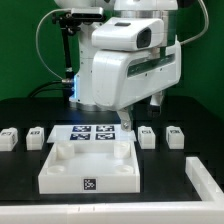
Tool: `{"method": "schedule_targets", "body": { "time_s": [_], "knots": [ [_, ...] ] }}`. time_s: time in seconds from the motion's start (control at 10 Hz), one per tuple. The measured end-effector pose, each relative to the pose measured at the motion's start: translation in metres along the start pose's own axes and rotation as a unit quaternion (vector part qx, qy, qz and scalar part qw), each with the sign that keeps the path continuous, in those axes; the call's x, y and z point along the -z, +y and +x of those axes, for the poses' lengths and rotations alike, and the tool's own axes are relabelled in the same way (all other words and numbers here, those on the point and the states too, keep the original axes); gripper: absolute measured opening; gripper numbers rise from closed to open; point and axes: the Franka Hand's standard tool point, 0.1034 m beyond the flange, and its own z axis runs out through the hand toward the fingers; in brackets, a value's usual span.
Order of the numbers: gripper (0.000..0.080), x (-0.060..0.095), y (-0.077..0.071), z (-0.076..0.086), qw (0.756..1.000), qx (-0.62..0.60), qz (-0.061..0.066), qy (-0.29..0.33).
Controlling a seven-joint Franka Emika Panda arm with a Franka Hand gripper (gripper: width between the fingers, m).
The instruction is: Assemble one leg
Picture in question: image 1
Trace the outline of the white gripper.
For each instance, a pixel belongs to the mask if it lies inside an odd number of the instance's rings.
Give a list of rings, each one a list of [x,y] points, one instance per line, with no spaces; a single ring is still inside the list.
[[[180,76],[181,46],[178,41],[164,49],[100,50],[92,64],[93,99],[101,108],[119,110],[121,129],[131,131],[131,108],[127,106],[152,95],[148,114],[158,117],[164,100],[162,90],[177,84]]]

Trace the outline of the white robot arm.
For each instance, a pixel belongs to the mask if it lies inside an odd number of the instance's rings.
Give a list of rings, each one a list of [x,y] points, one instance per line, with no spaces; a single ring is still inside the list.
[[[131,130],[132,105],[162,101],[180,80],[178,0],[54,1],[80,29],[75,104],[115,111],[122,129]]]

